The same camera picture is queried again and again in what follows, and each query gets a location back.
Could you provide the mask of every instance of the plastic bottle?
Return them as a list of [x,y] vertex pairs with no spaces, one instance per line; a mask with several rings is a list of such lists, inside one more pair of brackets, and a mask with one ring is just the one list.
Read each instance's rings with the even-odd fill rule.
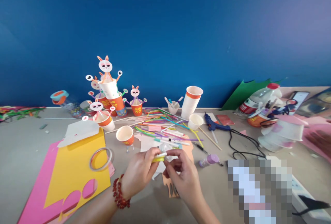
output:
[[259,102],[262,102],[265,105],[271,98],[275,89],[279,87],[279,84],[270,83],[267,87],[260,89],[253,93],[246,101],[244,101],[236,110],[235,114],[242,118],[246,119],[251,113],[259,107]]
[[205,168],[207,166],[210,166],[212,164],[216,164],[219,162],[219,158],[216,154],[209,154],[205,159],[202,159],[199,161],[199,165],[201,168]]

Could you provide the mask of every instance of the green paper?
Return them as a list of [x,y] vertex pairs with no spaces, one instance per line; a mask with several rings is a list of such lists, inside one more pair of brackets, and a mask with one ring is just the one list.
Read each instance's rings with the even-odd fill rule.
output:
[[240,85],[235,89],[226,103],[223,105],[221,110],[235,110],[238,108],[247,98],[249,98],[254,92],[267,87],[269,83],[277,83],[281,82],[271,82],[270,79],[267,79],[264,82],[255,82],[255,80],[245,83],[242,81]]

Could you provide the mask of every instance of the yellow straw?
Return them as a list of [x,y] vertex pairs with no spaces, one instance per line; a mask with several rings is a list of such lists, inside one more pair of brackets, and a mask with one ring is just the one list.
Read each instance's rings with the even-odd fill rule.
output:
[[195,131],[193,131],[192,129],[190,129],[190,130],[195,134],[195,136],[197,137],[198,141],[200,142],[200,145],[201,145],[202,148],[203,148],[203,144],[202,144],[202,142],[201,142],[199,136],[197,135],[197,133],[196,133]]

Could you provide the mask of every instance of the phone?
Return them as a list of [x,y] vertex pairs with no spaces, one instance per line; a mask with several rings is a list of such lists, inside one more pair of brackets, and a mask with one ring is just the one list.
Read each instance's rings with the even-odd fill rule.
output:
[[297,109],[300,107],[306,97],[308,97],[309,93],[310,92],[308,91],[295,91],[292,93],[290,99],[296,100],[298,104],[294,109],[290,111],[290,115],[294,115],[294,113],[297,111]]

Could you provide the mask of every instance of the red beaded bracelet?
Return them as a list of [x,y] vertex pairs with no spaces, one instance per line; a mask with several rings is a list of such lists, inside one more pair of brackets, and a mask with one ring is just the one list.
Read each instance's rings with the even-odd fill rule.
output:
[[124,176],[124,174],[122,174],[119,178],[115,179],[114,181],[114,185],[113,185],[113,196],[115,197],[115,202],[117,203],[117,207],[119,207],[120,209],[123,209],[125,207],[130,207],[130,200],[125,200],[122,196],[122,191],[121,191],[121,179]]

